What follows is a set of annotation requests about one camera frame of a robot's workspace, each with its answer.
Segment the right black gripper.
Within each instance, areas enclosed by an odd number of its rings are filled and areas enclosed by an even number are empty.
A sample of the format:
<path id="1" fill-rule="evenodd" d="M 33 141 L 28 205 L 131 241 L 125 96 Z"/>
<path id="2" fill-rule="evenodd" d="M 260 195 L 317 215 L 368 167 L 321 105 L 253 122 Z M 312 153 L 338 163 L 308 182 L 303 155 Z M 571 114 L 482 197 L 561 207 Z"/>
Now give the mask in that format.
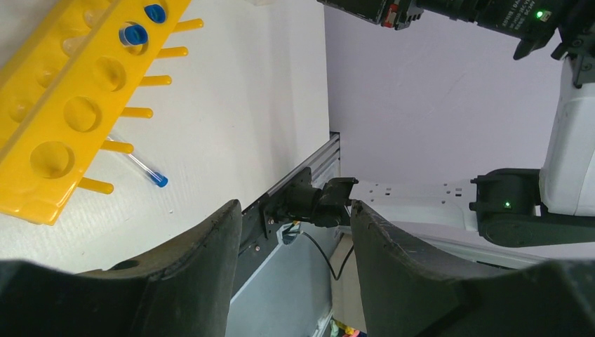
<path id="1" fill-rule="evenodd" d="M 325 6 L 362 20 L 401 30 L 426 11 L 519 39 L 513 58 L 520 60 L 546 46 L 558 32 L 554 59 L 594 57 L 594 2 L 566 0 L 328 0 Z"/>

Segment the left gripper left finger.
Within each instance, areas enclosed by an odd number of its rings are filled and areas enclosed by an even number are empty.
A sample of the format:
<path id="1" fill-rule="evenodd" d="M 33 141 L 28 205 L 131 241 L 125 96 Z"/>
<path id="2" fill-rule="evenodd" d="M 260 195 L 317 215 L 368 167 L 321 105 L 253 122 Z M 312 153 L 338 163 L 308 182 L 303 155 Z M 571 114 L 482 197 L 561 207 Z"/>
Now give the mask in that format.
<path id="1" fill-rule="evenodd" d="M 223 336 L 241 238 L 233 199 L 108 270 L 1 262 L 2 336 Z"/>

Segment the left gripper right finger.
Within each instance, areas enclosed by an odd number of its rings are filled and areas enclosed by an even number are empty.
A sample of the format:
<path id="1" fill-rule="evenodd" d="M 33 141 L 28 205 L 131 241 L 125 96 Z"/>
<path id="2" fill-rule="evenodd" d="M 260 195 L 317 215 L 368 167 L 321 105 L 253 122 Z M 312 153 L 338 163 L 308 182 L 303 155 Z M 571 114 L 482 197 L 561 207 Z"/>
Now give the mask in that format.
<path id="1" fill-rule="evenodd" d="M 369 336 L 593 336 L 594 262 L 504 270 L 459 258 L 362 201 L 352 238 Z"/>

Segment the yellow test tube rack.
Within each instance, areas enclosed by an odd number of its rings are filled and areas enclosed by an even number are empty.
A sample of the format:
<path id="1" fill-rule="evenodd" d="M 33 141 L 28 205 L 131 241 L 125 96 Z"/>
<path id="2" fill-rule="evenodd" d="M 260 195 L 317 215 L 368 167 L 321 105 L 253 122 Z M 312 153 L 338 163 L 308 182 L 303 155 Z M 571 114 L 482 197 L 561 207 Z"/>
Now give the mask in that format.
<path id="1" fill-rule="evenodd" d="M 157 24 L 148 4 L 166 9 Z M 184 57 L 187 48 L 165 47 L 171 34 L 203 27 L 183 20 L 188 1 L 59 1 L 1 70 L 1 213 L 52 225 L 78 188 L 110 194 L 110 183 L 86 177 L 100 150 L 131 153 L 129 143 L 108 135 L 122 117 L 150 118 L 145 107 L 129 107 L 140 86 L 167 86 L 167 75 L 149 76 L 159 58 Z M 89 27 L 87 10 L 105 14 Z M 142 25 L 148 42 L 123 47 L 126 23 Z M 67 55 L 62 42 L 87 35 Z"/>

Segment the blue-capped clear test tube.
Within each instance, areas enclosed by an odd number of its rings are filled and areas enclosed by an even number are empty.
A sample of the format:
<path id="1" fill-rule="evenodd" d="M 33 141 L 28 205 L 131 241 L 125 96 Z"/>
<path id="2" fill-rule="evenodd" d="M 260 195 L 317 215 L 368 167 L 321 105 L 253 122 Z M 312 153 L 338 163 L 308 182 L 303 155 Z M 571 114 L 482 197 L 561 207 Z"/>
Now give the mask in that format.
<path id="1" fill-rule="evenodd" d="M 143 7 L 145 14 L 147 17 L 157 24 L 164 23 L 167 20 L 167 13 L 166 9 L 157 3 L 148 4 Z M 93 9 L 87 10 L 83 14 L 83 21 L 89 26 L 92 27 L 95 25 L 99 19 L 105 14 L 106 10 L 102 9 Z"/>

